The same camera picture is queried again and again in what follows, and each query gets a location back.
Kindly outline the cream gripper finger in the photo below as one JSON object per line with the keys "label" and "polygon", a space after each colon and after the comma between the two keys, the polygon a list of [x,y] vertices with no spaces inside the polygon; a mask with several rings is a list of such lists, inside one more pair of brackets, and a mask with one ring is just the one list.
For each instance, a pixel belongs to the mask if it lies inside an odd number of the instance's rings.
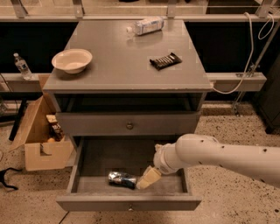
{"label": "cream gripper finger", "polygon": [[161,172],[155,167],[148,166],[144,171],[143,176],[136,182],[136,188],[139,190],[145,189],[160,179]]}

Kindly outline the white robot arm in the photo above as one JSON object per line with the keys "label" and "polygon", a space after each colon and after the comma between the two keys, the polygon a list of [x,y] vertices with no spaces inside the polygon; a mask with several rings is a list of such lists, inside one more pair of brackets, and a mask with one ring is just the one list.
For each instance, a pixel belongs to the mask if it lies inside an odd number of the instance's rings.
{"label": "white robot arm", "polygon": [[196,165],[221,166],[265,184],[280,187],[280,148],[220,143],[213,136],[185,134],[175,143],[156,144],[154,166],[137,181],[145,189],[163,175]]}

